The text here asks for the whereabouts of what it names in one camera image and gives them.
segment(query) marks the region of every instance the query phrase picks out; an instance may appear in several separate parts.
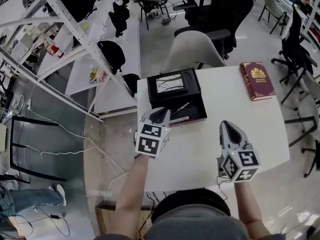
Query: metal shelf frame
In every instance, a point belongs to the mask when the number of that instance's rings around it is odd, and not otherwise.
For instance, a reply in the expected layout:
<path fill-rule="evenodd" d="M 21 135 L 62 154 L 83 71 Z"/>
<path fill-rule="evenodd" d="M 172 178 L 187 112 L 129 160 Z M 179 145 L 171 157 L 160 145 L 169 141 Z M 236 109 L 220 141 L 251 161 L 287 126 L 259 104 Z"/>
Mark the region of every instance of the metal shelf frame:
<path fill-rule="evenodd" d="M 57 17 L 32 17 L 43 5 L 48 3 L 50 7 L 54 10 L 57 14 Z M 63 60 L 58 61 L 50 66 L 50 69 L 45 73 L 45 75 L 37 76 L 30 72 L 27 68 L 25 68 L 21 63 L 17 62 L 15 59 L 11 57 L 9 53 L 6 52 L 5 48 L 8 48 L 9 44 L 14 40 L 16 35 L 19 31 L 23 28 L 24 24 L 29 23 L 41 23 L 41 22 L 63 22 L 64 25 L 68 28 L 71 34 L 80 42 L 81 46 L 73 50 L 72 52 L 65 54 Z M 75 21 L 75 19 L 71 16 L 69 11 L 66 9 L 64 4 L 61 0 L 36 0 L 33 4 L 22 14 L 20 20 L 15 20 L 3 24 L 4 26 L 9 25 L 16 25 L 15 31 L 12 32 L 12 36 L 10 37 L 9 41 L 7 42 L 7 46 L 5 48 L 0 47 L 0 58 L 5 60 L 8 64 L 12 66 L 15 72 L 19 72 L 22 76 L 29 79 L 31 82 L 36 84 L 37 86 L 41 87 L 43 90 L 47 91 L 48 93 L 52 94 L 59 100 L 65 102 L 66 104 L 72 106 L 73 108 L 81 111 L 82 113 L 95 118 L 96 120 L 102 122 L 103 118 L 132 113 L 137 111 L 136 107 L 132 107 L 131 105 L 128 108 L 121 109 L 121 110 L 114 110 L 113 113 L 108 113 L 104 115 L 98 115 L 97 113 L 92 112 L 93 106 L 98 99 L 99 94 L 101 94 L 104 87 L 108 84 L 109 81 L 114 81 L 114 83 L 123 90 L 124 95 L 127 96 L 132 102 L 137 105 L 137 99 L 131 96 L 129 89 L 127 88 L 121 72 L 118 72 L 116 75 L 113 75 L 112 69 L 108 62 L 106 61 L 105 57 L 103 56 L 101 50 L 98 48 L 97 43 L 95 41 L 91 41 L 92 39 L 82 30 L 81 26 Z M 80 104 L 76 103 L 70 96 L 63 94 L 50 85 L 48 85 L 44 78 L 62 66 L 67 65 L 70 62 L 75 61 L 76 59 L 81 58 L 85 55 L 90 55 L 94 61 L 98 64 L 99 68 L 107 73 L 107 78 L 100 83 L 101 89 L 96 93 L 93 101 L 91 102 L 89 108 L 83 107 Z"/>

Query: small robot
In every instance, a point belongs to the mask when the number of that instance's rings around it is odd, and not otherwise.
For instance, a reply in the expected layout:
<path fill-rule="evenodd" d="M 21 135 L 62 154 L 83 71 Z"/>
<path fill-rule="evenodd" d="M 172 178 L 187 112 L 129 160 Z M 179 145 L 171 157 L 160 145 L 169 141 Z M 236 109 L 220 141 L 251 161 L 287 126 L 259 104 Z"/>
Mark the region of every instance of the small robot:
<path fill-rule="evenodd" d="M 165 148 L 170 136 L 168 108 L 157 107 L 144 113 L 135 134 L 135 152 L 156 158 Z"/>
<path fill-rule="evenodd" d="M 261 162 L 245 132 L 232 122 L 222 121 L 219 133 L 222 147 L 222 155 L 217 159 L 219 176 L 227 176 L 235 183 L 251 180 Z"/>

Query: gold emblem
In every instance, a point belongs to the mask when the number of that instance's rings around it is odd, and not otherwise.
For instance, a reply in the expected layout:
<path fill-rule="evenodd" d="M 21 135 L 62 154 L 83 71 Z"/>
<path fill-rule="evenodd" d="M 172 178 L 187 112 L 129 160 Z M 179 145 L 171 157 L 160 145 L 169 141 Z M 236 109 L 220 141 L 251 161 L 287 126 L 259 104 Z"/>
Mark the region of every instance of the gold emblem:
<path fill-rule="evenodd" d="M 253 78 L 265 78 L 266 77 L 265 73 L 263 73 L 263 71 L 261 69 L 259 70 L 258 68 L 254 68 L 253 70 L 251 70 L 251 76 Z"/>

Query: tiled floor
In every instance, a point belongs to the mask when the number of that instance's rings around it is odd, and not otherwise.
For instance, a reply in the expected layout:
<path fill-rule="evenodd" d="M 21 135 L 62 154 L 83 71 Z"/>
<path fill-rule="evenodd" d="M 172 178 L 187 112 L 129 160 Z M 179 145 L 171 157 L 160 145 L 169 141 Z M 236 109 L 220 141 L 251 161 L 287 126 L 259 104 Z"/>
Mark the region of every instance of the tiled floor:
<path fill-rule="evenodd" d="M 277 27 L 270 35 L 269 32 L 275 24 L 274 19 L 271 17 L 270 23 L 268 23 L 264 20 L 267 18 L 264 15 L 264 19 L 258 22 L 263 6 L 263 0 L 256 0 L 250 14 L 238 28 L 236 32 L 237 48 L 229 54 L 230 58 L 226 64 L 234 66 L 241 62 L 263 62 L 275 88 L 277 98 L 281 100 L 289 90 L 289 87 L 279 83 L 279 80 L 285 75 L 285 68 L 271 63 L 272 58 L 278 58 L 278 52 L 281 50 L 280 27 Z M 174 40 L 174 31 L 187 25 L 183 14 L 177 15 L 176 20 L 166 26 L 161 24 L 161 19 L 153 20 L 149 23 L 149 31 L 147 31 L 146 23 L 141 22 L 140 49 L 143 78 L 158 74 Z M 319 63 L 319 53 L 314 52 L 308 43 L 302 45 Z M 320 70 L 314 68 L 314 75 L 319 73 Z M 299 94 L 294 92 L 281 107 L 285 120 L 297 117 L 297 113 L 292 108 L 296 107 L 298 103 Z M 136 127 L 137 114 L 135 113 L 106 119 L 100 125 L 91 119 L 86 122 L 87 134 L 90 132 L 93 136 L 95 135 L 97 141 L 101 143 L 101 148 L 126 172 L 133 162 L 133 132 Z M 298 123 L 288 125 L 286 129 L 288 142 L 291 142 L 301 134 L 302 127 Z M 298 143 L 291 147 L 289 161 L 260 173 L 251 181 L 252 189 L 262 210 L 263 220 L 273 233 L 287 232 L 302 222 L 307 223 L 306 225 L 311 224 L 320 215 L 320 174 L 314 171 L 309 178 L 303 177 L 306 166 L 313 157 L 307 153 L 301 154 L 301 145 L 311 147 L 313 143 L 312 140 L 306 139 L 301 144 Z M 87 170 L 86 175 L 89 175 L 89 177 L 86 176 L 89 209 L 91 214 L 94 214 L 95 205 L 104 199 L 100 195 L 104 195 L 109 200 L 116 199 L 124 180 L 115 180 L 109 188 L 111 180 L 115 179 L 116 175 L 107 165 L 103 155 L 86 154 L 84 162 Z M 116 168 L 116 171 L 119 175 L 122 174 L 120 169 Z M 228 196 L 226 202 L 230 206 L 232 214 L 237 217 L 237 205 L 232 186 L 222 184 L 221 188 Z M 213 186 L 212 189 L 221 194 L 217 186 Z M 97 224 L 94 221 L 93 224 L 98 232 Z M 299 239 L 300 233 L 306 230 L 306 225 L 302 224 L 291 230 L 287 239 Z"/>

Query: jeans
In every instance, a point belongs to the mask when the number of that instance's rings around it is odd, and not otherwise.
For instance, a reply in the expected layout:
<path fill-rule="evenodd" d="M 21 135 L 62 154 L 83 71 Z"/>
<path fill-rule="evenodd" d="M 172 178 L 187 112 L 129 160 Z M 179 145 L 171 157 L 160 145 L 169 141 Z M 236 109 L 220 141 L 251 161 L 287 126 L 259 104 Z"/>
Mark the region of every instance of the jeans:
<path fill-rule="evenodd" d="M 58 206 L 63 202 L 59 193 L 50 189 L 25 189 L 8 191 L 11 196 L 15 214 L 32 206 Z"/>

